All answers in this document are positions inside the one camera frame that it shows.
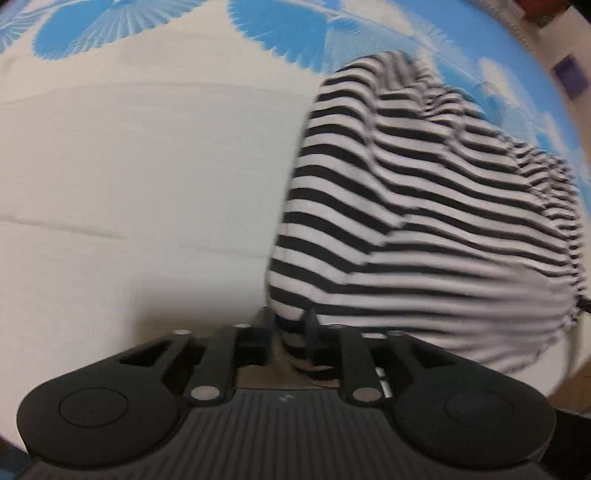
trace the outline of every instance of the purple object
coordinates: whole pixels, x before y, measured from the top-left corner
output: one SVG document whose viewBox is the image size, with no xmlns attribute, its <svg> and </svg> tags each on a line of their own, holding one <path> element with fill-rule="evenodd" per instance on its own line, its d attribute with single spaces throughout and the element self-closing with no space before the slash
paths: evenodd
<svg viewBox="0 0 591 480">
<path fill-rule="evenodd" d="M 577 98 L 589 87 L 589 80 L 572 55 L 560 60 L 553 70 L 571 100 Z"/>
</svg>

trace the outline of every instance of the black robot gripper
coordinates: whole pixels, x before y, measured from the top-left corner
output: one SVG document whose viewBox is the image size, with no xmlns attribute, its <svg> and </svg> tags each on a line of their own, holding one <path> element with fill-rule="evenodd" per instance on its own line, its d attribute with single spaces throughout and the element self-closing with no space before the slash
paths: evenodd
<svg viewBox="0 0 591 480">
<path fill-rule="evenodd" d="M 236 388 L 237 369 L 269 363 L 267 327 L 173 333 L 30 392 L 20 478 L 550 479 L 555 415 L 535 389 L 403 333 L 305 323 L 340 388 Z"/>
</svg>

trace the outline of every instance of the metal screw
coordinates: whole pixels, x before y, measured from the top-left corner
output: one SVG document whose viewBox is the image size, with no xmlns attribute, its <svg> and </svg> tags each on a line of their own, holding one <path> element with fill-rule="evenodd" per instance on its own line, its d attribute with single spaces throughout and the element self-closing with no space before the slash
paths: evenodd
<svg viewBox="0 0 591 480">
<path fill-rule="evenodd" d="M 191 390 L 191 396 L 195 400 L 214 400 L 220 396 L 220 391 L 211 385 L 201 385 L 201 387 L 195 387 Z"/>
<path fill-rule="evenodd" d="M 382 398 L 382 393 L 377 388 L 361 387 L 353 392 L 353 398 L 357 401 L 369 403 Z"/>
</svg>

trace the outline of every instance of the round pad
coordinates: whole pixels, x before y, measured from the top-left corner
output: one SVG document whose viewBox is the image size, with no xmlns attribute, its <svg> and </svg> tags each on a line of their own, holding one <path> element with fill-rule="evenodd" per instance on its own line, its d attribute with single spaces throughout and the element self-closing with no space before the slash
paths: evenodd
<svg viewBox="0 0 591 480">
<path fill-rule="evenodd" d="M 404 436 L 426 455 L 463 468 L 508 468 L 539 455 L 556 418 L 535 389 L 491 370 L 433 368 L 395 406 Z"/>
<path fill-rule="evenodd" d="M 156 447 L 178 417 L 176 398 L 150 369 L 111 364 L 37 387 L 22 401 L 17 426 L 32 455 L 97 468 Z"/>
<path fill-rule="evenodd" d="M 125 415 L 128 404 L 115 390 L 87 388 L 68 395 L 61 402 L 60 415 L 76 427 L 104 427 Z"/>
</svg>

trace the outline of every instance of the striped shirt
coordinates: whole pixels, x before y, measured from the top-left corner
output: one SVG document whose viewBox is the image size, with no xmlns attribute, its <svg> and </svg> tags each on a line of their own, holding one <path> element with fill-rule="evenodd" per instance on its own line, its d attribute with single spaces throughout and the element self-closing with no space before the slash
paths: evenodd
<svg viewBox="0 0 591 480">
<path fill-rule="evenodd" d="M 505 135 L 426 65 L 385 52 L 320 87 L 268 293 L 295 357 L 314 309 L 324 325 L 401 330 L 511 372 L 575 321 L 581 250 L 566 162 Z"/>
</svg>

